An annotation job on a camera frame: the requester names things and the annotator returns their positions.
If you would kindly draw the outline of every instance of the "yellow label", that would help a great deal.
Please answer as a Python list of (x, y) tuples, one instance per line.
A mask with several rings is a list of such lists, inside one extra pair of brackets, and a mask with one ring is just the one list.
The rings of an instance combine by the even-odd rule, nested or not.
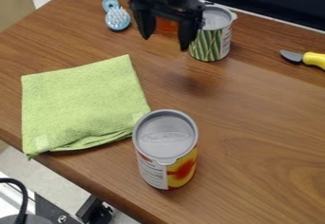
[(166, 167), (169, 190), (182, 187), (194, 176), (197, 168), (197, 157), (198, 150), (197, 147), (195, 147), (186, 156), (178, 159), (174, 164)]

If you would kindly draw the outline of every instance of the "wood grain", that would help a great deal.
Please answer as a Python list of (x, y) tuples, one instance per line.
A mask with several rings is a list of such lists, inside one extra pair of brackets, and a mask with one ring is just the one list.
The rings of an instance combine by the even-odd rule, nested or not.
[(151, 188), (131, 140), (37, 160), (142, 223), (324, 223), (325, 74), (278, 56), (281, 48), (325, 52), (324, 35), (239, 14), (231, 54), (205, 64), (175, 39), (143, 40), (135, 24), (110, 32), (101, 2), (54, 0), (0, 34), (1, 140), (21, 148), (22, 75), (128, 53), (151, 108), (198, 123), (193, 180)]

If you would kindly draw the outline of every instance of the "blue teether toy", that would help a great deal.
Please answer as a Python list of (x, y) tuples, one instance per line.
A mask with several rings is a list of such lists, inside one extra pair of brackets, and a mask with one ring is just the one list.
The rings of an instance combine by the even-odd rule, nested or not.
[(112, 30), (123, 30), (130, 25), (131, 17), (129, 13), (120, 7), (117, 0), (104, 0), (103, 8), (107, 12), (106, 24)]

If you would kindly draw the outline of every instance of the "knife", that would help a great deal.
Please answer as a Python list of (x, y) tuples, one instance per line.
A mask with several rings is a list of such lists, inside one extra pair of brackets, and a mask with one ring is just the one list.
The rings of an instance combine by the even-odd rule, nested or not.
[(325, 54), (307, 52), (305, 54), (281, 50), (280, 54), (284, 59), (294, 65), (316, 65), (325, 70)]

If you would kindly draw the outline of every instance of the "yellow knife handle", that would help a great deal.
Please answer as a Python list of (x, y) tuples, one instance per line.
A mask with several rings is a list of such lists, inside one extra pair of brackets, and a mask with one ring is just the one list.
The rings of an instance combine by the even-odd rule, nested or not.
[(302, 61), (306, 65), (317, 65), (325, 69), (325, 54), (308, 52), (304, 54)]

